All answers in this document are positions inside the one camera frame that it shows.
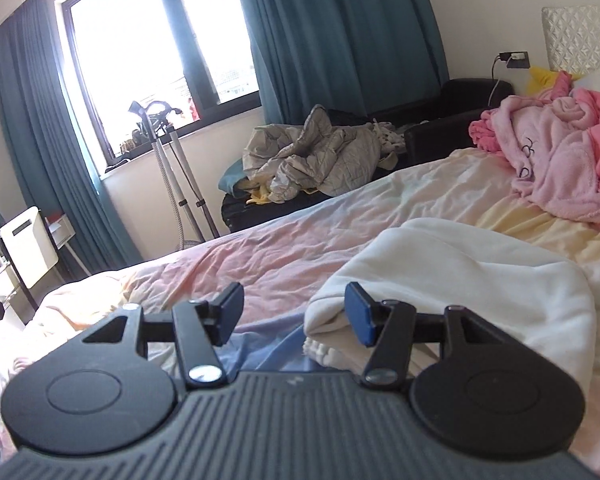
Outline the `teal pillow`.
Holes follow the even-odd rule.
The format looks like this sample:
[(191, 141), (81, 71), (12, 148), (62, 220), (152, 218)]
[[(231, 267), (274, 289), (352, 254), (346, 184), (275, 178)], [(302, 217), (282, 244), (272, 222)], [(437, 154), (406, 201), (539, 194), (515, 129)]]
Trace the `teal pillow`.
[(218, 189), (234, 198), (246, 198), (250, 195), (250, 189), (245, 188), (247, 184), (248, 179), (240, 158), (233, 162), (220, 177)]

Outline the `left teal curtain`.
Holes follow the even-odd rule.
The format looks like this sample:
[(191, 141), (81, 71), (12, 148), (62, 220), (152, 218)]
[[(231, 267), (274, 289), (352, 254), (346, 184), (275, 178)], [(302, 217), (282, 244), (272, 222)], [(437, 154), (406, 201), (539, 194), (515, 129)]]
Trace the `left teal curtain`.
[(140, 263), (68, 103), (45, 0), (26, 0), (0, 25), (0, 121), (24, 201), (68, 217), (87, 270)]

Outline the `right teal curtain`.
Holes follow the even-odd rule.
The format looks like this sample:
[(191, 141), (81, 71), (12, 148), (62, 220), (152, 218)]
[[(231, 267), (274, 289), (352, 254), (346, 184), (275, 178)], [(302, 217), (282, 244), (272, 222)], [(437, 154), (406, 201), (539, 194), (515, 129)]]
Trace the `right teal curtain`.
[(437, 96), (449, 79), (430, 0), (240, 0), (267, 122), (316, 104), (368, 115)]

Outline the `black sofa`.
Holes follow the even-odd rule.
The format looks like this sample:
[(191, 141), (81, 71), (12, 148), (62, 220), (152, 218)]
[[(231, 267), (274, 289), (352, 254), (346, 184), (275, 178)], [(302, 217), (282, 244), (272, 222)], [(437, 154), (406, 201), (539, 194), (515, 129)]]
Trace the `black sofa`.
[[(491, 78), (457, 78), (446, 82), (438, 96), (404, 104), (372, 115), (378, 122), (390, 122), (402, 136), (405, 152), (398, 156), (396, 169), (433, 162), (452, 151), (470, 148), (468, 133), (471, 122), (484, 110), (497, 107), (514, 93), (506, 80)], [(250, 204), (236, 192), (224, 196), (221, 216), (230, 232), (252, 228), (258, 224), (286, 216), (327, 200), (321, 192), (300, 193), (283, 204)]]

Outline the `crumpled beige quilt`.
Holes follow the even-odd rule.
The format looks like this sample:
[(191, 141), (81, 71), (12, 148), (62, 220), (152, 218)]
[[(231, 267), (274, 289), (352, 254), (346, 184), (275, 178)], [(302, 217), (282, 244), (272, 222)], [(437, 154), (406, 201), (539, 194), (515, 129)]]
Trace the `crumpled beige quilt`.
[(246, 188), (267, 183), (272, 191), (317, 188), (329, 197), (346, 194), (393, 169), (405, 152), (402, 136), (388, 122), (364, 120), (337, 126), (324, 106), (312, 108), (300, 126), (269, 124), (253, 129), (242, 153)]

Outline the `yellow plush toy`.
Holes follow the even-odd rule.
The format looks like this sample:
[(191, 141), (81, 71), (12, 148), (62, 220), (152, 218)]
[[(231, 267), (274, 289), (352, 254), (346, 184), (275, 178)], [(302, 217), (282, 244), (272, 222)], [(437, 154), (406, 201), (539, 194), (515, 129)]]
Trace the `yellow plush toy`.
[(267, 205), (276, 204), (281, 205), (288, 203), (291, 200), (297, 198), (305, 198), (318, 194), (317, 188), (297, 188), (291, 186), (283, 191), (272, 191), (267, 183), (258, 184), (255, 188), (250, 188), (248, 191), (249, 197), (247, 198), (248, 204), (253, 205)]

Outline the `garment steamer stand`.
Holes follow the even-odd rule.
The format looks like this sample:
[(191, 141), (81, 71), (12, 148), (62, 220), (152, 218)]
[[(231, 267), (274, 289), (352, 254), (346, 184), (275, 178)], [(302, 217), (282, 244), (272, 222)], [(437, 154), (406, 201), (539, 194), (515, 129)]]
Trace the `garment steamer stand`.
[[(207, 241), (207, 237), (195, 217), (192, 207), (197, 208), (206, 220), (208, 230), (213, 238), (220, 237), (220, 231), (212, 217), (204, 194), (189, 165), (188, 158), (182, 147), (180, 137), (174, 125), (169, 120), (171, 114), (183, 116), (180, 108), (173, 107), (166, 101), (151, 101), (147, 106), (133, 101), (129, 112), (140, 118), (140, 131), (148, 136), (150, 147), (156, 156), (158, 168), (166, 188), (170, 205), (173, 210), (176, 228), (178, 229), (178, 249), (200, 245)], [(194, 196), (193, 206), (189, 203), (178, 176), (171, 164), (166, 146), (170, 148), (172, 158), (180, 170), (185, 183)]]

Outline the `pastel pink yellow bedsheet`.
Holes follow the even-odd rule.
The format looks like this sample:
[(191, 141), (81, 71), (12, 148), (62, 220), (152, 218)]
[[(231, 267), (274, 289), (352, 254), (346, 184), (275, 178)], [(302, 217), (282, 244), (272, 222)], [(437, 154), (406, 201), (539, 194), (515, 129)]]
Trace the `pastel pink yellow bedsheet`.
[[(600, 472), (600, 228), (542, 211), (513, 192), (512, 179), (501, 157), (461, 150), (213, 242), (61, 286), (17, 337), (14, 356), (0, 370), (0, 397), (12, 375), (128, 302), (163, 309), (238, 281), (247, 295), (242, 325), (252, 327), (303, 310), (324, 281), (382, 231), (442, 218), (543, 247), (585, 272), (598, 332), (588, 412), (574, 450)], [(0, 415), (0, 466), (14, 451)]]

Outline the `cream white zip sweatshirt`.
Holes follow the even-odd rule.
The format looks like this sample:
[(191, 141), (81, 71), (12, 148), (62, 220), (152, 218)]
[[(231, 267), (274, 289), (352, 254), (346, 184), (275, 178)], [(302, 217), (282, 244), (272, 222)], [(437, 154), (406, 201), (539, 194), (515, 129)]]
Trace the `cream white zip sweatshirt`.
[(401, 300), (420, 313), (464, 306), (590, 388), (594, 296), (584, 272), (554, 252), (443, 219), (410, 220), (380, 233), (327, 279), (304, 314), (304, 354), (358, 374), (372, 352), (344, 313), (351, 282), (375, 300)]

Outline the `dark framed window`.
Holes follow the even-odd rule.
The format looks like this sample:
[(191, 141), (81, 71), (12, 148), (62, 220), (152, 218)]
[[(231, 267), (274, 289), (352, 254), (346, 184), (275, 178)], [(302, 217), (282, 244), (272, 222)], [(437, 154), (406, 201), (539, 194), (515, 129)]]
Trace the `dark framed window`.
[(65, 0), (68, 50), (108, 166), (149, 151), (132, 102), (181, 136), (260, 104), (240, 0)]

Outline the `wall socket with charger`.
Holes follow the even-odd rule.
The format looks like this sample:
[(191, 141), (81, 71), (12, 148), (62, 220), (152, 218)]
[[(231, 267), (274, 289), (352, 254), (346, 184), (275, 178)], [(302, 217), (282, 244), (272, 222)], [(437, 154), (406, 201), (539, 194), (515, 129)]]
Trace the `wall socket with charger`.
[(489, 105), (493, 103), (494, 94), (498, 90), (498, 85), (501, 81), (501, 79), (494, 77), (495, 66), (498, 63), (503, 63), (508, 70), (528, 70), (530, 67), (529, 53), (527, 51), (507, 51), (499, 53), (494, 58), (491, 68), (491, 78), (494, 80), (494, 85), (489, 96)]

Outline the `pink fluffy blanket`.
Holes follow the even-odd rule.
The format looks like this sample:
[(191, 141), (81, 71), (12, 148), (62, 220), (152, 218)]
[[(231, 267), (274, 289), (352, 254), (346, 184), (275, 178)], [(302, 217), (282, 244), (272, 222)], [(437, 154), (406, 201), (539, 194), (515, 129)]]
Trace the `pink fluffy blanket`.
[(468, 127), (472, 142), (512, 166), (513, 189), (554, 216), (600, 224), (600, 92), (570, 73), (535, 96), (508, 96)]

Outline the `teal curtain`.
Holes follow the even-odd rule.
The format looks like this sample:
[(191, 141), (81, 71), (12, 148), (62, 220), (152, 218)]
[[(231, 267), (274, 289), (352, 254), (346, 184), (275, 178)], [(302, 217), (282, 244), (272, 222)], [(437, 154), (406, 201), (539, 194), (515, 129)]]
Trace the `teal curtain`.
[(437, 96), (449, 79), (430, 0), (240, 0), (267, 122), (316, 104), (368, 115)]
[(87, 270), (140, 263), (68, 103), (45, 0), (26, 0), (0, 25), (0, 121), (24, 201), (68, 217)]

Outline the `white tufted headboard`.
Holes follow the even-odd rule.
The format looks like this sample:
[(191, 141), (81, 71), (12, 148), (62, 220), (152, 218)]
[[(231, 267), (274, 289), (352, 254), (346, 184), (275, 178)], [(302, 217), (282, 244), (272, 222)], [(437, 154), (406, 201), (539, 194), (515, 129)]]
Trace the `white tufted headboard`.
[(579, 75), (600, 70), (600, 4), (544, 6), (541, 21), (551, 70)]

